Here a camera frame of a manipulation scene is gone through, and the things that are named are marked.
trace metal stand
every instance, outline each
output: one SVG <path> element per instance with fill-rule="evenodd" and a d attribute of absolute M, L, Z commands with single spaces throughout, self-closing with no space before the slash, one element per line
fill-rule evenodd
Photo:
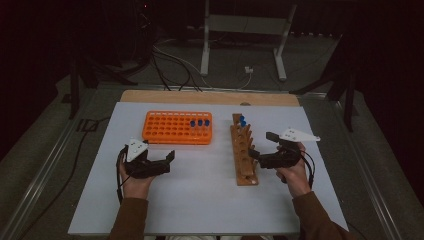
<path fill-rule="evenodd" d="M 274 49 L 275 65 L 278 71 L 278 78 L 281 81 L 287 79 L 286 71 L 284 69 L 281 54 L 284 49 L 287 37 L 290 32 L 291 23 L 297 5 L 293 4 L 290 8 L 289 15 L 286 19 L 276 18 L 259 18 L 259 17 L 246 17 L 246 16 L 227 16 L 227 15 L 214 15 L 209 13 L 209 0 L 205 0 L 205 30 L 203 42 L 202 63 L 200 67 L 200 74 L 202 76 L 208 75 L 209 67 L 209 31 L 223 31 L 223 32 L 241 32 L 241 33 L 258 33 L 258 34 L 272 34 L 281 35 L 280 45 Z"/>
<path fill-rule="evenodd" d="M 317 81 L 294 91 L 289 91 L 290 94 L 303 95 L 323 84 L 333 81 L 334 84 L 331 86 L 326 97 L 330 101 L 338 101 L 343 93 L 346 91 L 346 101 L 344 108 L 344 123 L 350 132 L 353 132 L 352 128 L 352 111 L 353 111 L 353 97 L 356 83 L 356 71 L 352 69 L 342 69 L 327 75 L 324 75 Z"/>
<path fill-rule="evenodd" d="M 70 52 L 71 114 L 69 119 L 73 119 L 75 117 L 80 107 L 79 77 L 81 77 L 81 80 L 87 88 L 96 88 L 99 84 L 99 81 L 93 71 L 93 67 L 123 85 L 137 85 L 137 83 L 127 80 L 121 75 L 96 62 L 91 57 L 82 55 L 72 41 L 70 43 Z"/>

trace wooden stand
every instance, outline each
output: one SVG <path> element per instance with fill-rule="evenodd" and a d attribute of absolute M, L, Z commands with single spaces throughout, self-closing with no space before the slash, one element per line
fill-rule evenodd
<path fill-rule="evenodd" d="M 240 116 L 242 116 L 241 113 L 234 113 L 233 125 L 230 126 L 237 185 L 254 186 L 259 184 L 255 171 L 256 162 L 249 157 L 248 150 L 255 146 L 252 146 L 253 138 L 251 138 L 250 124 L 242 128 Z"/>

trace test tube rack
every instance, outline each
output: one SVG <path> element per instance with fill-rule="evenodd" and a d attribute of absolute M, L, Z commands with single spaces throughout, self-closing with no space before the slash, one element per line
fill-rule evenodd
<path fill-rule="evenodd" d="M 230 126 L 233 145 L 234 164 L 238 186 L 255 186 L 259 184 L 256 175 L 257 163 L 249 156 L 249 149 L 254 149 L 250 124 L 240 125 L 241 113 L 233 113 L 233 125 Z"/>
<path fill-rule="evenodd" d="M 148 111 L 142 137 L 149 143 L 158 144 L 210 144 L 212 114 L 191 111 Z"/>

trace wooden edge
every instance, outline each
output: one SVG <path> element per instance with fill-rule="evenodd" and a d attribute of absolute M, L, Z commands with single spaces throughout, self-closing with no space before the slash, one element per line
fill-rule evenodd
<path fill-rule="evenodd" d="M 121 102 L 183 103 L 252 106 L 300 106 L 296 95 L 246 92 L 126 90 Z"/>

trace brown sleeve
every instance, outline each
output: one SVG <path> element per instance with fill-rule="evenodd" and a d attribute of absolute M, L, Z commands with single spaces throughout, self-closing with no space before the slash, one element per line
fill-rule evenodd
<path fill-rule="evenodd" d="M 306 239 L 356 239 L 351 233 L 332 222 L 314 192 L 293 199 Z"/>
<path fill-rule="evenodd" d="M 108 239 L 143 239 L 144 227 L 146 225 L 147 206 L 147 200 L 124 198 Z"/>

